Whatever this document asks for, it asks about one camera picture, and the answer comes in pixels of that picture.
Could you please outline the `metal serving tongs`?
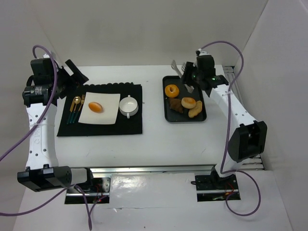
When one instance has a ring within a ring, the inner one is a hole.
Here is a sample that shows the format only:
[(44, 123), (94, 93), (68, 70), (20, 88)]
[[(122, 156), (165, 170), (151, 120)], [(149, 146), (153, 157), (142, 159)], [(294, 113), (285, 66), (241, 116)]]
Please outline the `metal serving tongs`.
[[(175, 60), (172, 60), (171, 62), (171, 68), (178, 74), (179, 77), (182, 77), (182, 72), (178, 69), (178, 66), (175, 62)], [(188, 86), (187, 84), (184, 84), (186, 90), (188, 93), (192, 93), (194, 90), (194, 87)]]

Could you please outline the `orange round bun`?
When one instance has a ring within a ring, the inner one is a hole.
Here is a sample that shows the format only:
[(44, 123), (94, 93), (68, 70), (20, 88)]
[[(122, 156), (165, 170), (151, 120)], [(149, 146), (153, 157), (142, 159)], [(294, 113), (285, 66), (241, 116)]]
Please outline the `orange round bun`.
[(90, 102), (88, 104), (89, 109), (95, 113), (102, 113), (103, 107), (98, 102)]

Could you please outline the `orange ring donut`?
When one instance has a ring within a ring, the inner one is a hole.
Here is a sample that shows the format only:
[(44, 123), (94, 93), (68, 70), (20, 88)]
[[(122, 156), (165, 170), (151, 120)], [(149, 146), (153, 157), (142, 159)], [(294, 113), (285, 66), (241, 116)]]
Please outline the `orange ring donut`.
[(179, 88), (175, 84), (169, 84), (165, 87), (165, 95), (169, 98), (176, 98), (180, 93)]

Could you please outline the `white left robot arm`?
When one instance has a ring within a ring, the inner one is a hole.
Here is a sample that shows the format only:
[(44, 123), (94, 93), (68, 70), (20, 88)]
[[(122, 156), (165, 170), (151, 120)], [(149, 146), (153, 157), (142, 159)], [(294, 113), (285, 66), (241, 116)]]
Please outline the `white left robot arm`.
[(30, 128), (29, 153), (26, 169), (18, 172), (17, 180), (34, 192), (72, 185), (89, 190), (93, 185), (89, 168), (60, 166), (56, 156), (54, 123), (57, 100), (88, 81), (71, 60), (65, 63), (73, 72), (71, 75), (50, 58), (32, 60), (33, 75), (22, 93)]

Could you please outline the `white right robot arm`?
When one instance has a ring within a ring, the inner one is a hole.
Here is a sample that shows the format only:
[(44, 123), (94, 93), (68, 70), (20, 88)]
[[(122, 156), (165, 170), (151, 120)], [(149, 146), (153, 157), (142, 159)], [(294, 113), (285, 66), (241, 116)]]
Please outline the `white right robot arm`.
[(209, 182), (214, 186), (224, 184), (244, 160), (263, 153), (267, 125), (247, 112), (234, 95), (227, 79), (216, 74), (214, 58), (207, 52), (198, 52), (194, 63), (186, 63), (181, 81), (205, 91), (227, 118), (223, 158), (211, 169), (209, 177)]

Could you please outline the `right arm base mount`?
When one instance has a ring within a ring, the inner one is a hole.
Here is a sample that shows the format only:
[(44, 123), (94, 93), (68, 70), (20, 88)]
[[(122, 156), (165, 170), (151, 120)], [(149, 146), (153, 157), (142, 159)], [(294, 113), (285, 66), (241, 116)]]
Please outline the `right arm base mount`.
[(240, 200), (239, 187), (235, 175), (230, 175), (224, 180), (214, 178), (214, 175), (195, 175), (191, 185), (196, 188), (197, 202), (213, 202)]

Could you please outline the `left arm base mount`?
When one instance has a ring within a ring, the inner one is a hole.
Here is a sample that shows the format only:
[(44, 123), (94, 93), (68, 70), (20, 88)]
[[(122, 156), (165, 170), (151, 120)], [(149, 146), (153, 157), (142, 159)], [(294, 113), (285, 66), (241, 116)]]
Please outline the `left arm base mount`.
[[(94, 176), (92, 185), (82, 186), (80, 188), (85, 193), (88, 204), (108, 204), (110, 202), (111, 175)], [(84, 204), (82, 191), (77, 188), (70, 188), (66, 191), (66, 205), (81, 205)]]

